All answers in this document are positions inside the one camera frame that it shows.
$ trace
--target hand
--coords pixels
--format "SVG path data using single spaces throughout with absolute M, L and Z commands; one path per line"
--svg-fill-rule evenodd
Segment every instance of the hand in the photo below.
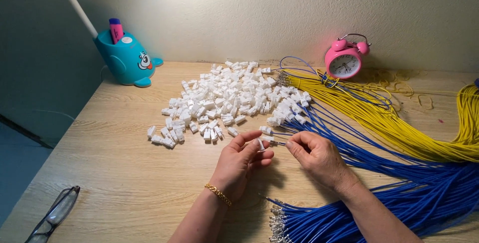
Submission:
M 256 138 L 261 134 L 260 130 L 240 134 L 233 138 L 219 155 L 210 184 L 231 201 L 237 201 L 243 195 L 246 182 L 252 171 L 267 167 L 272 162 L 271 159 L 274 156 L 272 150 L 258 152 L 260 142 Z M 262 143 L 264 148 L 270 146 L 268 141 Z
M 336 194 L 340 195 L 360 183 L 336 146 L 324 137 L 303 131 L 292 136 L 286 148 L 316 182 Z

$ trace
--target cartoon face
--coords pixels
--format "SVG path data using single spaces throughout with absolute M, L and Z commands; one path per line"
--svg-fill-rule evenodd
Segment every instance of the cartoon face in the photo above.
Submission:
M 138 67 L 142 70 L 152 69 L 153 64 L 151 63 L 151 59 L 145 51 L 142 51 L 138 56 L 140 58 L 140 62 L 138 63 Z

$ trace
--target wood grain surface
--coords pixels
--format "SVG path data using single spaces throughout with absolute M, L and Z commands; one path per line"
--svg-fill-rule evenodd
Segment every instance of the wood grain surface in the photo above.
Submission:
M 167 62 L 157 69 L 153 85 L 145 89 L 118 85 L 107 76 L 3 224 L 0 242 L 24 242 L 59 192 L 73 185 L 81 186 L 77 203 L 49 243 L 166 242 L 208 182 L 221 149 L 232 137 L 226 134 L 216 145 L 205 144 L 198 133 L 187 130 L 186 142 L 169 150 L 148 142 L 146 132 L 151 125 L 164 126 L 160 111 L 168 107 L 171 97 L 180 96 L 180 81 L 198 79 L 209 69 L 209 64 Z M 458 91 L 478 74 L 411 72 L 410 76 L 407 83 L 415 90 Z M 399 114 L 435 139 L 452 140 L 458 130 L 455 96 L 427 96 L 434 102 L 433 110 L 422 108 L 414 98 L 397 95 Z M 370 136 L 356 122 L 336 114 Z M 238 130 L 258 129 L 267 117 L 247 117 Z M 377 148 L 360 145 L 391 158 Z M 243 199 L 228 212 L 218 242 L 269 242 L 271 204 L 258 193 L 297 206 L 319 207 L 336 201 L 311 181 L 285 148 L 273 150 L 273 165 L 253 175 Z M 368 187 L 397 181 L 355 171 Z M 476 243 L 478 225 L 475 214 L 425 242 Z

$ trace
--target woman's right hand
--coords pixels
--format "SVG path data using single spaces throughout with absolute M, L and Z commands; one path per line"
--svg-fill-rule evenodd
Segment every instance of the woman's right hand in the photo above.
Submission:
M 338 195 L 361 184 L 329 139 L 303 131 L 293 135 L 286 148 L 316 182 Z

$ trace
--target highlighter cap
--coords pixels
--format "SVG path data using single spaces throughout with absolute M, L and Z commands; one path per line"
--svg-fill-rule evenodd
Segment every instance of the highlighter cap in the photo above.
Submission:
M 121 24 L 119 19 L 111 18 L 109 19 L 110 24 Z

